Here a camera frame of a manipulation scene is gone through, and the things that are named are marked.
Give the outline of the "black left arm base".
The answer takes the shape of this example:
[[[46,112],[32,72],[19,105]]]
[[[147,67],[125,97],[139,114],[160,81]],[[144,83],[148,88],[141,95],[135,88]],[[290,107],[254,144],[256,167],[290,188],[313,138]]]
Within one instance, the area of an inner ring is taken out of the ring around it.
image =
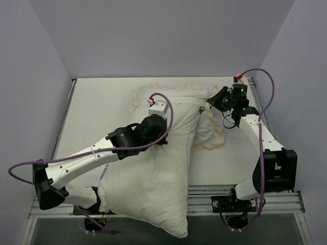
[[[99,223],[98,221],[96,221],[94,218],[90,217],[89,214],[87,214],[81,207],[79,207],[78,205],[74,206],[75,209],[77,209],[81,214],[83,214],[85,216],[85,218],[91,222],[94,226],[98,227],[100,229],[100,232],[107,232],[110,234],[113,234],[114,231],[108,229],[105,227],[105,225],[102,225],[101,223]]]

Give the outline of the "white pillow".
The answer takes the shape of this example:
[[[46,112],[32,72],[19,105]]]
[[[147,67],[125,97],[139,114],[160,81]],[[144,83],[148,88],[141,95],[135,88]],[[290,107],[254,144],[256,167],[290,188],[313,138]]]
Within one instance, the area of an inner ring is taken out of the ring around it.
[[[173,104],[166,145],[109,163],[98,185],[99,211],[148,222],[169,234],[188,235],[188,169],[200,106]]]

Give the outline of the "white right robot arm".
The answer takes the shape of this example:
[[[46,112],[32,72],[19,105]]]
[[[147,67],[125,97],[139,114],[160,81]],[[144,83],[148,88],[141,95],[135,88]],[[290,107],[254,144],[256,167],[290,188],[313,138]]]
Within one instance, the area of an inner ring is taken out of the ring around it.
[[[228,207],[237,211],[245,205],[245,200],[265,193],[292,190],[295,187],[297,154],[274,138],[262,122],[262,115],[250,106],[247,85],[224,86],[207,102],[221,112],[231,112],[235,126],[248,136],[259,152],[250,180],[235,186],[235,193],[227,197]]]

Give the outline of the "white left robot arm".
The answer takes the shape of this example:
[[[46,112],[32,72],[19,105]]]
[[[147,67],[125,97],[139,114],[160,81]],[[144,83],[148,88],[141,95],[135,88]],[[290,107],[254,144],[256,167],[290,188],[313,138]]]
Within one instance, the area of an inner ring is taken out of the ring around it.
[[[96,187],[72,186],[75,178],[104,164],[146,151],[152,143],[167,144],[165,116],[152,114],[141,123],[117,128],[89,148],[58,163],[33,164],[33,183],[39,208],[48,210],[62,203],[78,205],[91,214],[99,213],[103,201]]]

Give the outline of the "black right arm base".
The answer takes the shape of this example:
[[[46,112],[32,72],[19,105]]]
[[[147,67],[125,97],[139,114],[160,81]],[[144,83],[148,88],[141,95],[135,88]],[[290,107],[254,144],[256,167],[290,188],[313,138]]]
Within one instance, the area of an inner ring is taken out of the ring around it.
[[[239,232],[249,224],[248,213],[256,211],[251,200],[239,200],[235,188],[227,195],[211,196],[212,212],[218,213],[223,223]]]

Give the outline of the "grey and cream pillowcase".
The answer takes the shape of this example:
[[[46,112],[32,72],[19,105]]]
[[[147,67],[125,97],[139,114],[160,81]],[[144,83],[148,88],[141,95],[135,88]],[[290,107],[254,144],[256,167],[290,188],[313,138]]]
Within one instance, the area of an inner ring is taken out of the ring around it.
[[[138,86],[132,91],[132,122],[140,122],[148,115],[147,99],[153,93],[162,93],[173,106],[173,125],[169,136],[179,139],[189,134],[193,150],[212,150],[225,142],[222,127],[210,109],[207,99],[218,88],[212,84],[187,84],[184,86]]]

